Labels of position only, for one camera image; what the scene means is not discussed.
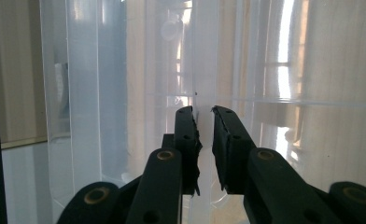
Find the beige panel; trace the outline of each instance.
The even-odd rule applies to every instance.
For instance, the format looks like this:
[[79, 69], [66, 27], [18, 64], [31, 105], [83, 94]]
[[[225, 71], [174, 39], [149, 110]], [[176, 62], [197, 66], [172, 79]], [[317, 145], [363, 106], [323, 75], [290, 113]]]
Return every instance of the beige panel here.
[[3, 144], [47, 136], [38, 0], [0, 0]]

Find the white surface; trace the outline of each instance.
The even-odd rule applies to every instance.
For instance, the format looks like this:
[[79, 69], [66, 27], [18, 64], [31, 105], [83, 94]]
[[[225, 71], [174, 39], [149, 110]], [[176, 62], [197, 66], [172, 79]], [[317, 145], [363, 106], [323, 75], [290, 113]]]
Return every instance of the white surface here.
[[47, 143], [2, 151], [9, 224], [53, 223]]
[[[95, 180], [140, 175], [184, 105], [204, 145], [202, 195], [185, 200], [185, 222], [247, 223], [242, 198], [219, 190], [213, 105], [236, 111], [256, 145], [281, 152], [309, 184], [366, 186], [366, 2], [131, 0], [126, 29], [120, 1], [66, 3], [64, 21], [57, 1], [42, 2], [46, 77], [56, 63], [69, 67], [65, 134], [47, 89], [55, 202]], [[66, 22], [68, 58], [57, 62], [65, 42], [54, 30]], [[116, 66], [124, 49], [126, 71]]]

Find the clear plastic bin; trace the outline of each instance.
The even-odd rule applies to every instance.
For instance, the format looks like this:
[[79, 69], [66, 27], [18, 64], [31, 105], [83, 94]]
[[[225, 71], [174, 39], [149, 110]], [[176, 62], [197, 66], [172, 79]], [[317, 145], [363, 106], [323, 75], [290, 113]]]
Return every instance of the clear plastic bin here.
[[54, 217], [94, 181], [123, 186], [193, 105], [204, 145], [184, 223], [248, 223], [220, 191], [213, 105], [311, 185], [366, 186], [366, 2], [41, 1]]

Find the beige wall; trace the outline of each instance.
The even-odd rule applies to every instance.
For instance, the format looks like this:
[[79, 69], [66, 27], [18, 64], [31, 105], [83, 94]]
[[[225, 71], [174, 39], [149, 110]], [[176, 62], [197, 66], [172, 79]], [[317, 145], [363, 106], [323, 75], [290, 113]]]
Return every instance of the beige wall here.
[[0, 0], [2, 147], [47, 137], [39, 11], [38, 0]]

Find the plastic container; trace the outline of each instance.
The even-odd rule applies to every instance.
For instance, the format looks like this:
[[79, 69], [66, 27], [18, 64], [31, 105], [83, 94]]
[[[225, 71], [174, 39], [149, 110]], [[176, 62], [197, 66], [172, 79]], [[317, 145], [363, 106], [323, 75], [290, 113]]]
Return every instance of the plastic container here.
[[366, 186], [366, 3], [43, 0], [41, 16], [55, 218], [82, 187], [141, 175], [185, 105], [204, 148], [184, 223], [248, 223], [220, 191], [213, 105], [309, 184]]

